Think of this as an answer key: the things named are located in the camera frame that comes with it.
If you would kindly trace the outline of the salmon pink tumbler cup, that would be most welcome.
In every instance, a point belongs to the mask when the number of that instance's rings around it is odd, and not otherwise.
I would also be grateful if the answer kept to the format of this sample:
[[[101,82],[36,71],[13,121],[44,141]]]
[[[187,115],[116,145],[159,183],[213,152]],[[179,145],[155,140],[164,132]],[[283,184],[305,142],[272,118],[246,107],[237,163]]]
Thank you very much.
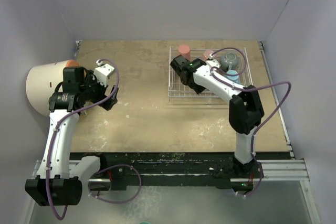
[[[191,49],[188,45],[179,45],[177,50],[185,59],[191,60]]]

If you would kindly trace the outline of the pink faceted mug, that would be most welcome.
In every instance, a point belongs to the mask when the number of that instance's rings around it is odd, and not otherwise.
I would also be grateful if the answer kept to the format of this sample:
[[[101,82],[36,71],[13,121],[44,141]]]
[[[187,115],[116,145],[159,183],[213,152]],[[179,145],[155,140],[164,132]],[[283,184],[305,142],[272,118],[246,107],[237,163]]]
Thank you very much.
[[[203,52],[203,60],[212,60],[214,58],[214,51],[213,50],[206,50]]]

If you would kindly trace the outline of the grey glazed mug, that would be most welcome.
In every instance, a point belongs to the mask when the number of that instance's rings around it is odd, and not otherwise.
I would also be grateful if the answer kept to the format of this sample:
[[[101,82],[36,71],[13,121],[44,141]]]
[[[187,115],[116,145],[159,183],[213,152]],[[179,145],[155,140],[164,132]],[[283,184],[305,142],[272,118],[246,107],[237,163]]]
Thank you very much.
[[[239,64],[239,57],[232,52],[223,54],[220,57],[220,68],[227,72],[228,70],[236,70]]]

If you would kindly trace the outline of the light blue mug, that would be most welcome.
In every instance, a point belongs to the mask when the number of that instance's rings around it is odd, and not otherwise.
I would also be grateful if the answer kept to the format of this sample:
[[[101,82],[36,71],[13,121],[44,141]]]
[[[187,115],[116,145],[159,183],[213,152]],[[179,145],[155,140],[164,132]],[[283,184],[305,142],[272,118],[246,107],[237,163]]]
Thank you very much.
[[[226,78],[237,84],[240,84],[239,74],[236,70],[228,70],[226,72]]]

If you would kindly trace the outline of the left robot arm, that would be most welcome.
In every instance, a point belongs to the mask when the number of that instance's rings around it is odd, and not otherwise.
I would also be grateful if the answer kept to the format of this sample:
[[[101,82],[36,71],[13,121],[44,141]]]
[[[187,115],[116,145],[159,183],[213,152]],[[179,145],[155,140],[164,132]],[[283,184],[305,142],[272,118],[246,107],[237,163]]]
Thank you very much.
[[[97,157],[85,157],[70,167],[72,138],[84,105],[110,110],[117,103],[118,86],[105,95],[108,79],[116,72],[110,64],[94,70],[65,67],[62,82],[49,98],[49,133],[45,152],[35,178],[25,182],[25,191],[40,206],[74,206],[81,199],[83,181],[88,171],[96,178],[108,172],[107,163]]]

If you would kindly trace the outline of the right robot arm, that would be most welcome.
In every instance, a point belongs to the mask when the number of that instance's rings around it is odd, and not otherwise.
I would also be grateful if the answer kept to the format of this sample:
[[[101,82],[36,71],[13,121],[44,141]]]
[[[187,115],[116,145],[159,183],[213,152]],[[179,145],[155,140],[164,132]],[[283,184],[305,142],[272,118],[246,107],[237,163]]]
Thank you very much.
[[[252,171],[255,156],[253,132],[265,115],[258,91],[254,86],[245,87],[219,74],[219,63],[215,59],[189,61],[179,55],[170,62],[170,67],[181,83],[197,94],[209,90],[228,104],[228,120],[236,132],[233,170],[238,177],[246,177]]]

